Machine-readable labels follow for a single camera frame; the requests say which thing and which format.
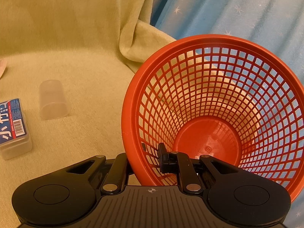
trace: transparent plastic cup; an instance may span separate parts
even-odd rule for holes
[[[56,119],[69,114],[69,107],[59,80],[47,80],[39,87],[40,115],[43,119]]]

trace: blue curtain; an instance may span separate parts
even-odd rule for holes
[[[154,0],[151,24],[175,39],[226,34],[262,45],[304,84],[304,0]],[[304,228],[304,191],[284,224]]]

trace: blue label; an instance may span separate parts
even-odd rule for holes
[[[26,135],[20,100],[0,103],[0,144]]]

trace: red basket base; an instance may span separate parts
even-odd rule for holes
[[[201,116],[187,122],[178,132],[173,150],[197,159],[208,154],[236,166],[242,153],[236,130],[215,116]]]

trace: beige cloth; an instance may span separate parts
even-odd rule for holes
[[[0,159],[0,227],[19,221],[11,206],[23,182],[97,154],[124,151],[121,108],[140,64],[174,39],[150,26],[153,0],[0,0],[0,101],[20,98],[33,150]],[[39,117],[38,88],[59,79],[70,115]]]

